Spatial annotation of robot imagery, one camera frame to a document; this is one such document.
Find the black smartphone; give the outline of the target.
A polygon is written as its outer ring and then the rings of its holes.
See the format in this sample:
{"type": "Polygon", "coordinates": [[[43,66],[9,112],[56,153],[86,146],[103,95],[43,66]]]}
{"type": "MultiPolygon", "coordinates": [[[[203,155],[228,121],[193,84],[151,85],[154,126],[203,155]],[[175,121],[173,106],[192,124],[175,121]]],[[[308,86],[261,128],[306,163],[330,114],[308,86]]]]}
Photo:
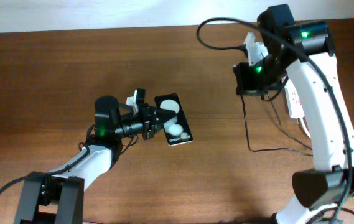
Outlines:
{"type": "Polygon", "coordinates": [[[177,146],[193,141],[193,135],[189,128],[182,104],[176,93],[156,96],[156,106],[163,110],[171,110],[176,113],[172,119],[163,124],[163,130],[169,146],[177,146]]]}

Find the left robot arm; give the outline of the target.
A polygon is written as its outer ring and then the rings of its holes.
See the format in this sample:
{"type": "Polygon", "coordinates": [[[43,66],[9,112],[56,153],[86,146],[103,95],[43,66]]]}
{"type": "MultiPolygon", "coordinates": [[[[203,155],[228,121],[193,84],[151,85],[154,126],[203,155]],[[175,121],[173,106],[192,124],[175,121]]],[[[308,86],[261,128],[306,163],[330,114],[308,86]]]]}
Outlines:
{"type": "Polygon", "coordinates": [[[95,122],[79,143],[80,152],[57,169],[24,178],[15,223],[83,223],[85,190],[114,167],[136,136],[153,138],[177,116],[174,110],[148,105],[141,95],[126,104],[101,96],[94,108],[95,122]]]}

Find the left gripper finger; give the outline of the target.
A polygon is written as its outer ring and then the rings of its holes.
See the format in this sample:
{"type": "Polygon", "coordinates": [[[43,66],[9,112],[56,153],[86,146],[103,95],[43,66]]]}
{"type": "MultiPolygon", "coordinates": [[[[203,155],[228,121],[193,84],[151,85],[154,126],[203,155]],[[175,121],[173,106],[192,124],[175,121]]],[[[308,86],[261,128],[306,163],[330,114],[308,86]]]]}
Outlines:
{"type": "Polygon", "coordinates": [[[167,110],[162,108],[155,109],[155,121],[157,123],[166,123],[177,116],[174,110],[167,110]]]}
{"type": "Polygon", "coordinates": [[[163,121],[156,121],[154,123],[154,134],[157,134],[161,129],[164,128],[164,122],[163,121]]]}

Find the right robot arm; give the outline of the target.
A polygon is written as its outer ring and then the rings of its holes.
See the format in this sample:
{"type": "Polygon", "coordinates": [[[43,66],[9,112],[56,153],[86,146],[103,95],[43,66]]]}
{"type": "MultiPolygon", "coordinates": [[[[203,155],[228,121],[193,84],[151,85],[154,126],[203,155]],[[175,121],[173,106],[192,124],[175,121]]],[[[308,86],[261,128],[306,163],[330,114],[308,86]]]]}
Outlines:
{"type": "Polygon", "coordinates": [[[271,223],[316,223],[325,212],[338,214],[354,197],[354,128],[337,75],[330,29],[323,21],[298,24],[287,4],[258,16],[245,40],[245,63],[234,66],[239,96],[264,95],[292,82],[302,102],[312,142],[314,168],[292,176],[294,196],[271,223]]]}

